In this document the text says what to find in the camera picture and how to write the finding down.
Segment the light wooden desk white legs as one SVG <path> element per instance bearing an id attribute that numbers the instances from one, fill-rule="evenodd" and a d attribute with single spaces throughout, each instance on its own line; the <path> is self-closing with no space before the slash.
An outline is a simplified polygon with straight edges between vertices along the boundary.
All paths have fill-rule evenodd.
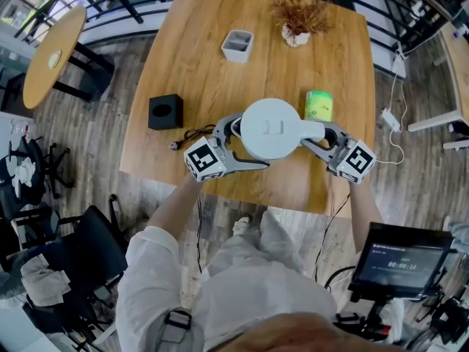
<path id="1" fill-rule="evenodd" d="M 444 59 L 448 63 L 454 88 L 456 108 L 453 111 L 408 125 L 409 132 L 461 121 L 469 126 L 469 43 L 462 35 L 455 37 L 456 29 L 446 23 L 440 30 Z"/>

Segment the person's right forearm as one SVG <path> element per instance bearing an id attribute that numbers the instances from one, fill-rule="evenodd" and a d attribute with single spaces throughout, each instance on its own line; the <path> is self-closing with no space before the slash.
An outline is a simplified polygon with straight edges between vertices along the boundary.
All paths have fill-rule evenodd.
<path id="1" fill-rule="evenodd" d="M 356 252 L 364 248 L 369 226 L 372 222 L 382 223 L 383 218 L 365 182 L 349 183 L 352 236 Z"/>

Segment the white crumpled cloth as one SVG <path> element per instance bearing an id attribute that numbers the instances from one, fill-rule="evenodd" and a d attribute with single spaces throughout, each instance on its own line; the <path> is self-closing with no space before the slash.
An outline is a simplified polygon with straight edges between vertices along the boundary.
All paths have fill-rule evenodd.
<path id="1" fill-rule="evenodd" d="M 17 198 L 21 197 L 21 186 L 32 187 L 32 178 L 36 172 L 36 163 L 29 157 L 23 159 L 20 165 L 15 168 L 12 177 L 12 185 Z"/>

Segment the white electric kettle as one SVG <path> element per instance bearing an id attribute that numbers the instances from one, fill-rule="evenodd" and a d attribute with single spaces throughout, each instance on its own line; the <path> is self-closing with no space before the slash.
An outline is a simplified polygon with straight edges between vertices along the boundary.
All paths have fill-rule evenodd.
<path id="1" fill-rule="evenodd" d="M 304 139 L 323 140 L 325 125 L 301 119 L 296 109 L 284 100 L 265 98 L 251 104 L 243 113 L 240 137 L 249 155 L 273 161 L 286 158 Z"/>

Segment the round wooden side table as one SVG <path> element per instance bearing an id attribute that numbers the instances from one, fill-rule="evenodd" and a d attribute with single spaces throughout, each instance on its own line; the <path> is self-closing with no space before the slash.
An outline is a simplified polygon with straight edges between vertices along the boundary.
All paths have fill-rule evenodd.
<path id="1" fill-rule="evenodd" d="M 86 8 L 75 7 L 62 16 L 48 31 L 36 48 L 29 63 L 23 84 L 23 104 L 27 109 L 37 108 L 52 89 L 92 103 L 100 99 L 109 87 L 114 74 L 114 60 L 97 54 L 78 39 L 86 20 Z M 48 69 L 48 58 L 60 50 L 59 66 Z M 59 81 L 68 64 L 83 70 L 78 88 Z"/>

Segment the person's light trousers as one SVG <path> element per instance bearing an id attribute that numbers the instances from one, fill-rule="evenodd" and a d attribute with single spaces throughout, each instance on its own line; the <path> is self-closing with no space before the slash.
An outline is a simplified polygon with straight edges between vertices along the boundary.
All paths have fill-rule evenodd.
<path id="1" fill-rule="evenodd" d="M 262 214 L 260 225 L 246 234 L 232 235 L 202 271 L 201 280 L 231 269 L 267 267 L 274 263 L 303 273 L 303 261 L 292 239 L 270 211 Z"/>

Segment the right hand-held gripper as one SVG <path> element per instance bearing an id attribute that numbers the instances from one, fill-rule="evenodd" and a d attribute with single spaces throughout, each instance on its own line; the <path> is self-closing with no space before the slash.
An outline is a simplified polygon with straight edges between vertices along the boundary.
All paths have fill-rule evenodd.
<path id="1" fill-rule="evenodd" d="M 362 140 L 355 140 L 336 123 L 322 122 L 326 146 L 302 139 L 300 143 L 327 163 L 327 170 L 351 183 L 360 184 L 373 168 L 376 155 Z"/>

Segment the black office chair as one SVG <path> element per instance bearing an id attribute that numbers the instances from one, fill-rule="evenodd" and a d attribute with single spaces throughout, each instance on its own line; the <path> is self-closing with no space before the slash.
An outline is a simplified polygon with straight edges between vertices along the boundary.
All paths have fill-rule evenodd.
<path id="1" fill-rule="evenodd" d="M 70 148 L 54 157 L 53 152 L 57 145 L 53 143 L 48 153 L 43 153 L 37 139 L 27 141 L 21 138 L 17 149 L 10 148 L 8 155 L 0 158 L 0 217 L 6 222 L 22 216 L 22 209 L 27 205 L 39 205 L 43 195 L 49 191 L 54 199 L 59 198 L 56 191 L 56 183 L 65 188 L 72 188 L 74 183 L 67 182 L 59 174 L 59 165 L 64 157 L 70 153 Z M 21 186 L 21 197 L 17 198 L 12 185 L 12 177 L 15 168 L 21 164 L 24 158 L 29 157 L 36 163 L 36 172 L 32 178 L 32 187 Z"/>
<path id="2" fill-rule="evenodd" d="M 60 220 L 61 224 L 73 224 L 73 232 L 29 250 L 28 260 L 43 254 L 51 269 L 65 271 L 70 279 L 71 291 L 64 295 L 63 304 L 37 307 L 26 293 L 23 310 L 42 333 L 71 337 L 76 332 L 91 344 L 95 341 L 93 329 L 101 330 L 105 325 L 94 305 L 113 307 L 107 301 L 111 289 L 128 267 L 128 242 L 119 229 L 116 201 L 114 194 L 108 199 L 109 216 L 92 205 L 80 216 Z"/>

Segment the black cube tissue box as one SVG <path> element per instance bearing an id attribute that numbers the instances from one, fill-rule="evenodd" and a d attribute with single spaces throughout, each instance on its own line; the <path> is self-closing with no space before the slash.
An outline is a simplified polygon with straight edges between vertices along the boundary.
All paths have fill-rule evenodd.
<path id="1" fill-rule="evenodd" d="M 155 131 L 183 127 L 183 99 L 177 94 L 149 99 L 148 128 Z"/>

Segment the white power strip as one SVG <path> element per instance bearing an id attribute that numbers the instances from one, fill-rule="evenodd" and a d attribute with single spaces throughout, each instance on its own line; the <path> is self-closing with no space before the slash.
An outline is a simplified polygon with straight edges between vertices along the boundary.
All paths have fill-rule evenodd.
<path id="1" fill-rule="evenodd" d="M 389 109 L 384 108 L 381 112 L 381 117 L 393 132 L 401 131 L 400 121 L 398 121 Z"/>

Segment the person's white shoe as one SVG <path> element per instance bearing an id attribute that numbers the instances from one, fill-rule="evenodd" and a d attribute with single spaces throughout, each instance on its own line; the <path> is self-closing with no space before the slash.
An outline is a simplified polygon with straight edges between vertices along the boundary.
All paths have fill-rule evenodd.
<path id="1" fill-rule="evenodd" d="M 251 228 L 252 218 L 251 216 L 242 216 L 235 223 L 232 228 L 233 235 L 246 234 Z"/>

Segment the person's white shirt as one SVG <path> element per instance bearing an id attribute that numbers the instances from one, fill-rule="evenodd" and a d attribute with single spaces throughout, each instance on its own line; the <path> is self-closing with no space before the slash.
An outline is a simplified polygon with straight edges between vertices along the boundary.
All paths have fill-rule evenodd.
<path id="1" fill-rule="evenodd" d="M 276 315 L 336 312 L 325 288 L 278 263 L 201 280 L 186 309 L 179 245 L 159 227 L 135 235 L 126 259 L 116 320 L 122 352 L 208 352 Z"/>

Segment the person's left forearm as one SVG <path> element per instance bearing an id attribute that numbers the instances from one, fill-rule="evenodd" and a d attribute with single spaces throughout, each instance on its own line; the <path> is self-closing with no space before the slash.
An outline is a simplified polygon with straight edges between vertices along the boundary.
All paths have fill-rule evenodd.
<path id="1" fill-rule="evenodd" d="M 167 231 L 177 241 L 180 239 L 191 211 L 200 194 L 202 183 L 188 173 L 181 184 L 170 193 L 148 221 L 148 226 Z"/>

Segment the black monitor screen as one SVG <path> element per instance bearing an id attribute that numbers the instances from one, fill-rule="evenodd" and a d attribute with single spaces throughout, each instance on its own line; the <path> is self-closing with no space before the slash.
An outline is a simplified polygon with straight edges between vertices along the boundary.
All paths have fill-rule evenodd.
<path id="1" fill-rule="evenodd" d="M 384 302 L 435 296 L 435 278 L 452 243 L 450 232 L 372 222 L 348 286 L 350 300 Z"/>

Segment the white divided organizer box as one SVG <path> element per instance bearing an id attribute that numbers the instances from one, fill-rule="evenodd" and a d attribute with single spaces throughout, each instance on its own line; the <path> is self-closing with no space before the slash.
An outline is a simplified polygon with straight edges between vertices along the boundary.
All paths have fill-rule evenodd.
<path id="1" fill-rule="evenodd" d="M 254 34 L 245 30 L 233 29 L 226 36 L 221 50 L 230 62 L 246 63 L 249 59 Z"/>

